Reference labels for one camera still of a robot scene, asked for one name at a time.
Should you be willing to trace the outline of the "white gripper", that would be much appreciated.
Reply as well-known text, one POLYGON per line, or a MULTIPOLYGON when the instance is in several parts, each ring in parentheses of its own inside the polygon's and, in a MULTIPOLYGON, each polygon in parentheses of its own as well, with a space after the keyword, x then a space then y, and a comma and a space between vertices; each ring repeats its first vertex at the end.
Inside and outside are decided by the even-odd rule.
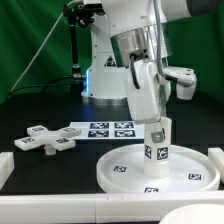
MULTIPOLYGON (((133 84, 130 69, 124 75, 131 118, 136 124, 158 122, 165 111, 167 97, 164 86, 159 83, 156 66, 153 62, 138 61, 134 63, 134 68, 139 89, 133 84)), ((151 139, 153 143, 163 142, 164 129, 152 132, 151 139)))

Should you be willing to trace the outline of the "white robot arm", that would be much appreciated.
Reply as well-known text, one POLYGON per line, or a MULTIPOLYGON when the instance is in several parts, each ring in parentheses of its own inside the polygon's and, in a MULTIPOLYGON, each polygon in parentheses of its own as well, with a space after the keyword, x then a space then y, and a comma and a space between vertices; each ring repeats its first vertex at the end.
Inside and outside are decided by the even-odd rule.
POLYGON ((125 69, 124 84, 133 121, 145 126, 145 140, 167 140, 171 124, 161 115, 159 90, 175 83, 178 97, 189 100, 196 75, 167 65, 164 37, 170 21, 214 12, 224 0, 84 0, 84 7, 108 19, 116 64, 125 69))

